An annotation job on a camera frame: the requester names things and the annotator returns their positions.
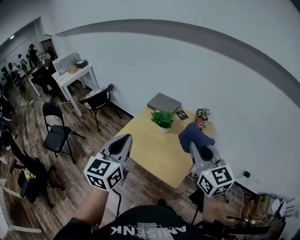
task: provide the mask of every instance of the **flower pot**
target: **flower pot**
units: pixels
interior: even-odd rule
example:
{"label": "flower pot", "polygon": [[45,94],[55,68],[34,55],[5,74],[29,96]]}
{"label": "flower pot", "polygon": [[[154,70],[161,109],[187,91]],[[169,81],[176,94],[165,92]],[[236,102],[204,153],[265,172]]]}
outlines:
{"label": "flower pot", "polygon": [[162,133],[167,133],[170,130],[170,128],[163,128],[163,127],[160,127],[159,125],[157,127]]}

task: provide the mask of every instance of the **black t-shirt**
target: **black t-shirt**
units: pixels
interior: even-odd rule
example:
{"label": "black t-shirt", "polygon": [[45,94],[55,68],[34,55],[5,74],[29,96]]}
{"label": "black t-shirt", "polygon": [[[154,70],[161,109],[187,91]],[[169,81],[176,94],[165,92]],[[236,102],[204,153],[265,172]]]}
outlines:
{"label": "black t-shirt", "polygon": [[37,57],[37,50],[34,48],[29,49],[29,54],[32,60],[35,60]]}
{"label": "black t-shirt", "polygon": [[90,225],[71,219],[54,240],[203,240],[201,230],[186,223],[171,210],[159,206],[139,206],[94,231]]}

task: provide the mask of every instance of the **wooden table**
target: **wooden table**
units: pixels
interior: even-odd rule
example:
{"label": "wooden table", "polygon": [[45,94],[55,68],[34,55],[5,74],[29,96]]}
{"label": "wooden table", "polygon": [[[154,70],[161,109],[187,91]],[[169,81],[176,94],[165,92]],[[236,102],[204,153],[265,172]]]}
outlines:
{"label": "wooden table", "polygon": [[[133,144],[130,158],[173,188],[179,187],[193,165],[191,155],[182,150],[178,138],[178,134],[195,117],[194,113],[184,111],[189,118],[180,122],[174,116],[171,130],[163,134],[150,120],[153,110],[145,107],[117,134],[131,134]],[[204,133],[210,135],[212,129],[212,124],[207,123]]]}

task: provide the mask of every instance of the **white desk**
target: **white desk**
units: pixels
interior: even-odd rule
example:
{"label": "white desk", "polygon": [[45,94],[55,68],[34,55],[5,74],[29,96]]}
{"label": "white desk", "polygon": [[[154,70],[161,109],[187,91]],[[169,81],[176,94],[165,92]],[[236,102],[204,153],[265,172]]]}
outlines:
{"label": "white desk", "polygon": [[86,88],[86,82],[87,80],[87,76],[86,75],[90,75],[91,81],[92,81],[92,85],[90,84],[88,85],[90,88],[92,89],[98,89],[98,85],[95,79],[95,76],[93,74],[92,71],[92,65],[87,65],[86,67],[82,68],[82,69],[78,69],[77,72],[75,72],[74,74],[69,74],[68,72],[65,72],[64,74],[62,74],[61,76],[59,76],[58,72],[55,72],[52,74],[52,77],[56,80],[57,84],[59,85],[62,93],[64,94],[66,100],[70,100],[70,102],[72,103],[77,115],[79,117],[82,116],[82,113],[80,112],[79,108],[77,107],[74,99],[72,98],[72,95],[70,94],[69,90],[68,90],[68,85],[70,85],[71,83],[73,83],[74,81],[76,81],[77,79],[81,81],[83,88]]}

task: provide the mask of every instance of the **wooden floor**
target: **wooden floor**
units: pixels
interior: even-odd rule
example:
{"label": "wooden floor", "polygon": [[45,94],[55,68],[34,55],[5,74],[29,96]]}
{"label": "wooden floor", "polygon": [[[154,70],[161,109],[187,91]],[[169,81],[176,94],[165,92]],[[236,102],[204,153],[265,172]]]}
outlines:
{"label": "wooden floor", "polygon": [[[73,216],[74,211],[84,201],[91,189],[83,175],[83,170],[89,158],[96,155],[103,144],[112,139],[131,118],[121,113],[122,119],[120,120],[111,109],[104,108],[98,112],[99,127],[101,129],[98,133],[93,115],[83,106],[77,104],[83,113],[83,116],[79,118],[70,103],[61,104],[65,125],[86,137],[85,140],[73,135],[69,137],[71,150],[76,160],[76,165],[74,165],[69,155],[61,153],[56,158],[54,153],[42,147],[46,136],[42,102],[49,101],[50,96],[43,94],[41,88],[37,87],[42,94],[38,97],[29,83],[26,86],[26,92],[22,95],[14,88],[9,92],[10,102],[15,109],[11,128],[15,135],[18,134],[16,143],[21,150],[26,150],[29,155],[40,158],[47,169],[51,165],[56,166],[57,171],[52,173],[50,179],[52,182],[63,184],[66,190],[48,189],[50,201],[54,204],[52,210],[48,207],[43,196],[40,196],[31,204],[27,200],[6,194],[5,197],[13,224],[22,227],[40,228],[43,231],[42,233],[12,231],[7,234],[6,239],[51,240]],[[87,88],[83,89],[81,84],[77,82],[70,87],[70,92],[77,100],[85,96],[89,90]],[[41,103],[33,102],[28,107],[18,109],[27,105],[32,99]],[[0,178],[7,179],[7,188],[20,192],[17,183],[19,170],[15,169],[13,174],[9,174],[9,167],[14,159],[12,152],[2,149],[2,156],[6,158],[8,165],[0,165]],[[130,173],[123,187],[116,187],[116,190],[122,194],[120,213],[134,206],[155,204],[158,199],[164,198],[184,220],[191,222],[196,207],[190,202],[188,196],[195,191],[194,182],[185,178],[178,189],[173,189],[134,162],[129,160],[127,165]],[[118,200],[119,198],[114,192],[109,194],[101,225],[106,225],[115,219]],[[196,222],[200,221],[201,218],[201,214],[198,214]]]}

